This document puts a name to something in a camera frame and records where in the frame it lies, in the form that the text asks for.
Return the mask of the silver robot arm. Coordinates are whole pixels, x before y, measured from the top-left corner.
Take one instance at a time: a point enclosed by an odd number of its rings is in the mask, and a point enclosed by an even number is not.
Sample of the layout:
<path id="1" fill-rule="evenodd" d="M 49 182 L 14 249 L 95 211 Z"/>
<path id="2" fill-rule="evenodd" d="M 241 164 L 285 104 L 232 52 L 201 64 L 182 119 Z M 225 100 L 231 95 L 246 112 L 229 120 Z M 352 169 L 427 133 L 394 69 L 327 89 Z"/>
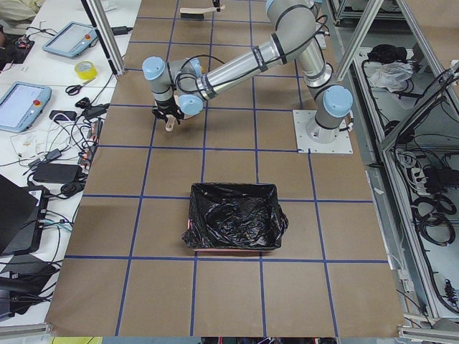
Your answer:
<path id="1" fill-rule="evenodd" d="M 276 65 L 297 61 L 317 111 L 306 125 L 308 137 L 322 144 L 335 141 L 353 104 L 352 94 L 337 84 L 333 67 L 316 41 L 318 9 L 314 1 L 267 1 L 266 14 L 275 31 L 260 45 L 203 73 L 198 57 L 166 62 L 148 57 L 142 70 L 155 100 L 154 116 L 182 120 L 199 114 L 206 101 Z"/>

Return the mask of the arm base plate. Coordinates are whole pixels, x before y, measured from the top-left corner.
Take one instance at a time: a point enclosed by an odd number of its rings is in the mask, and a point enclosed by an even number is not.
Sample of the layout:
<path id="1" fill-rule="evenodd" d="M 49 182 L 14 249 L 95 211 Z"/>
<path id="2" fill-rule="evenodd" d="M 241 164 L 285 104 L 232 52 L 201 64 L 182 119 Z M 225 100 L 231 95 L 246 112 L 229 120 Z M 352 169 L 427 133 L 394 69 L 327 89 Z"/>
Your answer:
<path id="1" fill-rule="evenodd" d="M 315 110 L 294 110 L 293 124 L 299 153 L 341 155 L 353 153 L 345 120 L 341 121 L 338 128 L 329 130 L 316 123 Z"/>

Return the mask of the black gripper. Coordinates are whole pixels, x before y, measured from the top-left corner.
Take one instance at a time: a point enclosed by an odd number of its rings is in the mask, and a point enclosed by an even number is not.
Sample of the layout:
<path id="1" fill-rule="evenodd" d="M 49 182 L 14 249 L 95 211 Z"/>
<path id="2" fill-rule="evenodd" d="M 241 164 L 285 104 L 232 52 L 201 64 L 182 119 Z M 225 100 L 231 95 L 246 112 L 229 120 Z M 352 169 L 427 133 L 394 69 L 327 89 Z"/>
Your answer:
<path id="1" fill-rule="evenodd" d="M 177 124 L 180 125 L 184 119 L 184 114 L 174 100 L 157 101 L 151 109 L 152 115 L 156 121 L 161 122 L 167 119 L 167 115 L 172 115 Z"/>

